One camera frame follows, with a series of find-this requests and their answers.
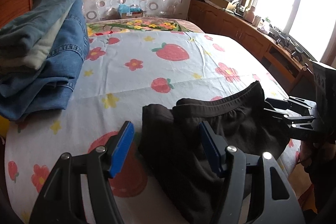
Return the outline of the person's right hand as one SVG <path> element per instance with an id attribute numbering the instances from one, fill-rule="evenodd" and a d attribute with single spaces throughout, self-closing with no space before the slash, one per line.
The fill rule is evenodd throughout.
<path id="1" fill-rule="evenodd" d="M 318 163 L 317 152 L 318 152 L 317 143 L 309 141 L 301 141 L 299 152 L 299 163 L 304 168 L 310 168 L 312 166 L 316 166 Z"/>

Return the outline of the right forearm in dark sleeve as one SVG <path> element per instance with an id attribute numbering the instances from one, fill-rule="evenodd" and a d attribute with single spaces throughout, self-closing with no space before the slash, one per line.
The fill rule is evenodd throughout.
<path id="1" fill-rule="evenodd" d="M 319 215 L 335 217 L 335 144 L 317 144 L 307 168 L 314 185 L 315 207 Z"/>

